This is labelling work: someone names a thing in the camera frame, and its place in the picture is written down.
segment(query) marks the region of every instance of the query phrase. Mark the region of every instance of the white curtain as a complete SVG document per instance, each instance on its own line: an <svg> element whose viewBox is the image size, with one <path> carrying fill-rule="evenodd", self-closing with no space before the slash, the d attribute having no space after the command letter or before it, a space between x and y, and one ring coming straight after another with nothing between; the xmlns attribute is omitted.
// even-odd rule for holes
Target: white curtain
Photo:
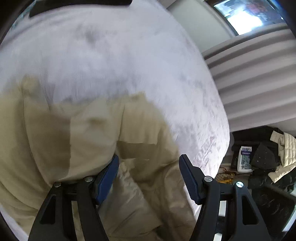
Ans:
<svg viewBox="0 0 296 241"><path fill-rule="evenodd" d="M296 118L296 38L286 24L234 37L203 56L230 131Z"/></svg>

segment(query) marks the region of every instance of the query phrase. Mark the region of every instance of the blue gripper pad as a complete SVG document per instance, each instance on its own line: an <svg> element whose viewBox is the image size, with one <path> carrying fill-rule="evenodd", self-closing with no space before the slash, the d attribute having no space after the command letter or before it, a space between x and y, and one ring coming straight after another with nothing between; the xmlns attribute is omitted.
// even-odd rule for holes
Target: blue gripper pad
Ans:
<svg viewBox="0 0 296 241"><path fill-rule="evenodd" d="M204 174L198 167L194 167L187 155L181 155L179 158L179 168L189 192L190 198L195 201L196 204L203 204L204 194L201 193L202 182L201 179Z"/></svg>
<svg viewBox="0 0 296 241"><path fill-rule="evenodd" d="M106 199L114 178L117 175L119 168L118 156L114 155L110 164L105 167L98 175L94 188L95 188L95 199L98 205Z"/></svg>

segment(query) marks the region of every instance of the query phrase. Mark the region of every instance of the beige cloth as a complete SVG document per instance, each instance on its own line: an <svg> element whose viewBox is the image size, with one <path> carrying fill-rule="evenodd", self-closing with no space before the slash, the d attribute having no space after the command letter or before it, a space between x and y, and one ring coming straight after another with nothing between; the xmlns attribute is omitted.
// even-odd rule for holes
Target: beige cloth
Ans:
<svg viewBox="0 0 296 241"><path fill-rule="evenodd" d="M280 134L273 131L270 140L278 143L279 156L281 159L281 165L277 167L276 171L268 174L271 180L275 183L296 167L296 139L288 133Z"/></svg>
<svg viewBox="0 0 296 241"><path fill-rule="evenodd" d="M99 213L109 239L189 240L195 220L178 148L143 94L48 106L25 77L0 101L0 203L27 233L53 182L97 174L116 153L118 175ZM73 213L77 220L75 203Z"/></svg>

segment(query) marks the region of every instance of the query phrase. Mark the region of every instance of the white bedding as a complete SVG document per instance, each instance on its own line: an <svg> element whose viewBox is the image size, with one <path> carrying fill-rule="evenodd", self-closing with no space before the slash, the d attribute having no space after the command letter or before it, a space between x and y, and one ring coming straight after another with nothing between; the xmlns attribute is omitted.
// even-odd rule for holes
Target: white bedding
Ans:
<svg viewBox="0 0 296 241"><path fill-rule="evenodd" d="M144 92L180 153L217 174L229 144L224 107L199 50L158 2L72 6L24 19L0 45L0 90L25 74L39 78L49 103Z"/></svg>

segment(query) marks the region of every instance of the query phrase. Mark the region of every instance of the black clothing pile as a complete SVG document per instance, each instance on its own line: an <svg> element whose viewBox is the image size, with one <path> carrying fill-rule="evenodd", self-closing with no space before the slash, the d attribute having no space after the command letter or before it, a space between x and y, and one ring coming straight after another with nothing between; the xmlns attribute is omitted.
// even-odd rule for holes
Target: black clothing pile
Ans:
<svg viewBox="0 0 296 241"><path fill-rule="evenodd" d="M276 183L273 183L268 176L268 173L274 172L276 167L281 164L278 144L270 140L273 131L283 134L280 129L269 126L233 132L234 144L231 150L234 154L231 169L237 170L237 161L241 146L251 146L250 164L252 165L253 172L249 177L248 188L256 189L264 185L274 185L285 192L291 193L296 186L296 168Z"/></svg>

